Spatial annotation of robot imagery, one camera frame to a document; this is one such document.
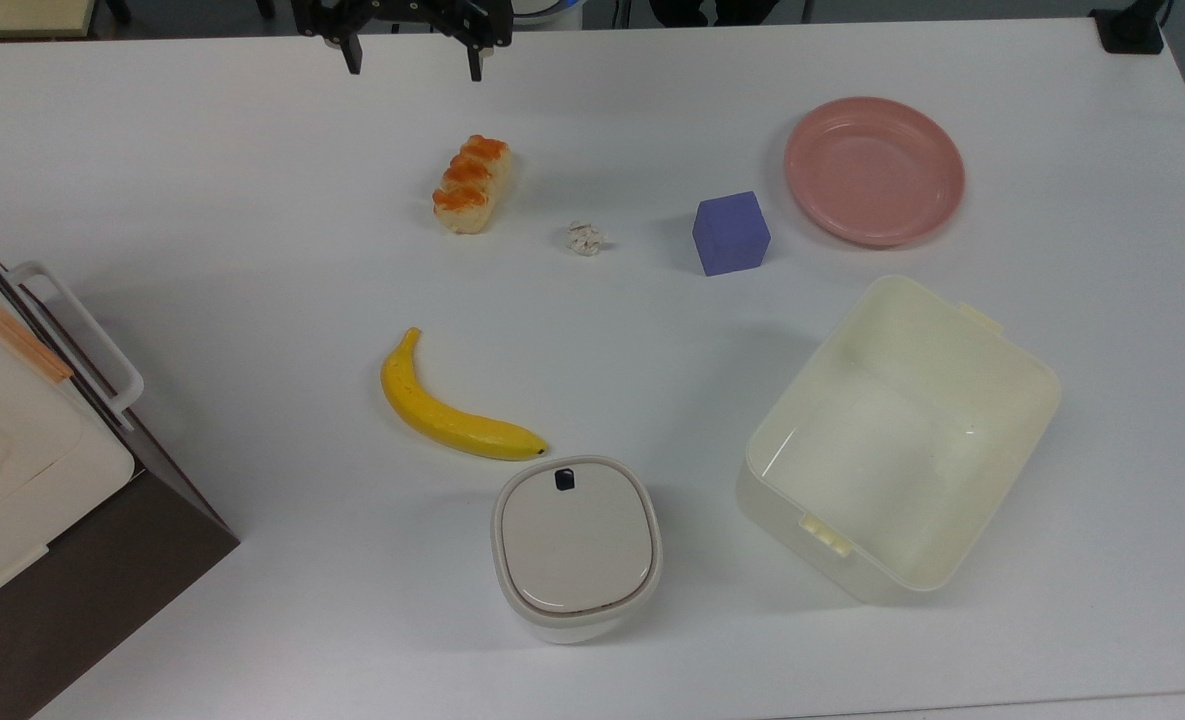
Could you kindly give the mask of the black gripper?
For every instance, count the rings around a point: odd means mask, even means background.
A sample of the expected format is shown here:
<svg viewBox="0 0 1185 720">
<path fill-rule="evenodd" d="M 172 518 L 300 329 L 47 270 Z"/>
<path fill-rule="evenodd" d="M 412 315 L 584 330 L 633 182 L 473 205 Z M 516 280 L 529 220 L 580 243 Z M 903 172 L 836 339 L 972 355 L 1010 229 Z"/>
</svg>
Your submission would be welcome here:
<svg viewBox="0 0 1185 720">
<path fill-rule="evenodd" d="M 513 41 L 510 1 L 292 1 L 300 36 L 322 38 L 341 47 L 350 73 L 361 73 L 359 33 L 369 22 L 423 24 L 467 45 L 470 81 L 483 79 L 487 47 Z"/>
</svg>

